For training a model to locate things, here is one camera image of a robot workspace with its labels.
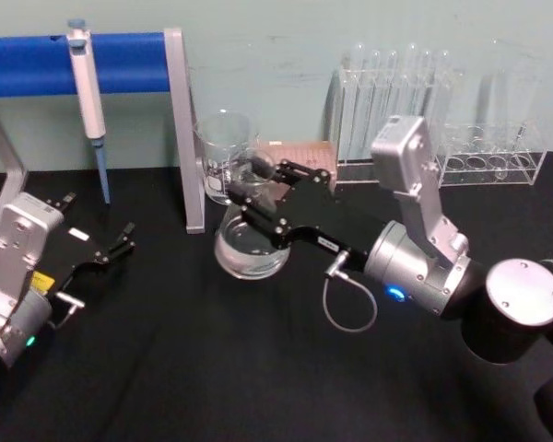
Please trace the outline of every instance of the black tablecloth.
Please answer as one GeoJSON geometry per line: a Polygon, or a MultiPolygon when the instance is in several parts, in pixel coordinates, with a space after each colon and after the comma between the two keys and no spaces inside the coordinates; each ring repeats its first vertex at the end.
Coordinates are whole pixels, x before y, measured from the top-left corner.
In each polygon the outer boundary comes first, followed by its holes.
{"type": "MultiPolygon", "coordinates": [[[[553,349],[492,366],[471,355],[458,322],[379,300],[376,325],[335,330],[321,307],[332,260],[304,244],[262,282],[231,278],[213,256],[223,208],[207,202],[207,233],[187,235],[175,169],[110,172],[103,208],[96,172],[33,173],[28,192],[75,191],[68,219],[106,239],[137,224],[124,268],[70,291],[88,307],[45,335],[0,389],[7,441],[550,441],[532,396],[553,375],[553,349]]],[[[344,198],[382,219],[398,217],[376,186],[344,198]]],[[[534,187],[441,191],[445,213],[487,265],[553,258],[553,154],[534,187]]],[[[369,318],[359,294],[335,287],[332,311],[349,325],[369,318]]]]}

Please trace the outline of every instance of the robotic arm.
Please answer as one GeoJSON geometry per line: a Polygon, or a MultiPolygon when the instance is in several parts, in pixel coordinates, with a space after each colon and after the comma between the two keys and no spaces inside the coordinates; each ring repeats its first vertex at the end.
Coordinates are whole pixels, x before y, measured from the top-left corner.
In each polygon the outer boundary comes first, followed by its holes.
{"type": "MultiPolygon", "coordinates": [[[[296,240],[334,254],[326,277],[358,283],[344,269],[386,285],[398,300],[417,302],[443,319],[463,319],[469,349],[494,363],[521,357],[541,336],[553,343],[553,262],[524,259],[487,269],[467,256],[468,240],[442,213],[438,167],[421,117],[392,117],[371,148],[381,186],[399,201],[404,224],[387,224],[337,200],[330,174],[282,161],[272,180],[290,186],[276,210],[232,186],[243,219],[284,249],[296,240]]],[[[260,161],[254,172],[268,175],[260,161]]],[[[553,435],[553,379],[535,396],[553,435]]]]}
{"type": "Polygon", "coordinates": [[[84,302],[63,290],[78,272],[105,269],[130,253],[130,224],[108,249],[64,225],[76,196],[52,203],[20,193],[0,220],[0,370],[10,368],[45,324],[63,325],[84,302]],[[53,310],[66,305],[57,324],[53,310]]]}

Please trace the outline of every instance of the glass beaker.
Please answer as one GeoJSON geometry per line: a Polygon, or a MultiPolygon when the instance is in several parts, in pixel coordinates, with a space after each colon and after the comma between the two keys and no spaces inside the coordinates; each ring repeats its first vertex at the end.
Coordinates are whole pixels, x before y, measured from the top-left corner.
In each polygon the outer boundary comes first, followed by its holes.
{"type": "MultiPolygon", "coordinates": [[[[275,163],[264,151],[247,149],[230,161],[232,182],[244,187],[264,207],[276,210],[277,205],[267,185],[275,163]],[[254,173],[252,160],[262,161],[262,176],[254,173]]],[[[215,240],[215,256],[219,265],[239,279],[264,279],[278,272],[287,262],[289,249],[279,250],[270,240],[248,225],[241,209],[232,204],[226,210],[215,240]]]]}
{"type": "Polygon", "coordinates": [[[248,148],[256,148],[258,131],[241,113],[220,110],[194,126],[203,149],[205,192],[216,203],[228,205],[231,182],[229,159],[248,148]]]}

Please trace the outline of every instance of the blue led light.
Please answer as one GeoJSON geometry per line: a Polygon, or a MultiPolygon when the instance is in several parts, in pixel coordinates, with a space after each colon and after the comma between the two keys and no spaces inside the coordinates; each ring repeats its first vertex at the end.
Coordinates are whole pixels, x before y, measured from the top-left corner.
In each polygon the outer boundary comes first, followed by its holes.
{"type": "Polygon", "coordinates": [[[404,302],[406,300],[406,294],[397,285],[388,285],[385,288],[385,292],[397,302],[404,302]]]}

